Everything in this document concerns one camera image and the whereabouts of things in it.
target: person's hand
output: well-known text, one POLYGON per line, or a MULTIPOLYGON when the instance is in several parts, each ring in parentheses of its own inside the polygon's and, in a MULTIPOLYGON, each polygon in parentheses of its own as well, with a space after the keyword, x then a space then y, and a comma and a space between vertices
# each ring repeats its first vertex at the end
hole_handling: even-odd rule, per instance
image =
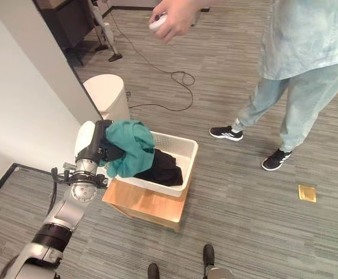
POLYGON ((167 19, 159 30, 155 32, 155 37, 169 42, 173 37, 186 34, 195 14, 198 10, 196 1, 194 0, 163 0, 152 12, 150 23, 154 22, 154 18, 162 13, 167 14, 167 19))

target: dark furniture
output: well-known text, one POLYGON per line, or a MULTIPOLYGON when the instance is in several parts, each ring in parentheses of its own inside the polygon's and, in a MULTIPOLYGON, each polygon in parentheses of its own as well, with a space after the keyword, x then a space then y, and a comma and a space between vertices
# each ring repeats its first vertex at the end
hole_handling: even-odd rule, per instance
POLYGON ((94 28, 87 1, 90 0, 35 0, 59 47, 72 50, 81 64, 74 48, 94 28))

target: teal shirt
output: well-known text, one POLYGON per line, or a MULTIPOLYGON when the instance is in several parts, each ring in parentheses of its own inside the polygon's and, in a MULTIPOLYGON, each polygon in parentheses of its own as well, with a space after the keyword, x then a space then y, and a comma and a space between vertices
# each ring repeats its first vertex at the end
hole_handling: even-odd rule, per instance
POLYGON ((124 157, 109 162, 109 177, 133 177, 151 168, 155 144, 150 130, 142 122, 115 121, 106 129, 106 138, 125 151, 124 157))
POLYGON ((260 76, 282 80, 335 64, 338 0, 272 0, 260 52, 260 76))

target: light blue shirt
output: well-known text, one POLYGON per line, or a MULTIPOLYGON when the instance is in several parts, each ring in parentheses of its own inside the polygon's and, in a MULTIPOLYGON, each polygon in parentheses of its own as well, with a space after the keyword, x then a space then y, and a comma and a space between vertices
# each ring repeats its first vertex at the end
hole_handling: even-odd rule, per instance
POLYGON ((282 80, 338 64, 338 0, 272 0, 260 76, 282 80))

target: white shoe sole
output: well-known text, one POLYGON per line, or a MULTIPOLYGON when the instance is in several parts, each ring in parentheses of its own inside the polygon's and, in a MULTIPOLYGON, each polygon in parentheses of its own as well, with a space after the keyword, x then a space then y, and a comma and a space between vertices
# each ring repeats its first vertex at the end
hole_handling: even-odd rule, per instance
POLYGON ((274 171, 274 170, 278 170, 278 169, 280 169, 281 166, 283 165, 283 164, 280 164, 280 166, 278 166, 278 167, 276 167, 276 168, 274 168, 274 169, 268 169, 268 168, 266 168, 265 166, 263 166, 264 162, 266 162, 267 159, 264 159, 264 161, 262 162, 262 168, 263 168, 264 170, 266 170, 266 171, 274 171))
POLYGON ((233 137, 229 137, 229 136, 227 136, 227 135, 213 135, 213 134, 210 132, 210 129, 209 129, 209 134, 210 134, 212 137, 214 137, 214 138, 226 138, 226 139, 228 139, 228 140, 230 140, 230 141, 241 141, 241 140, 243 139, 243 137, 244 137, 244 135, 242 135, 242 136, 239 137, 239 138, 233 138, 233 137))

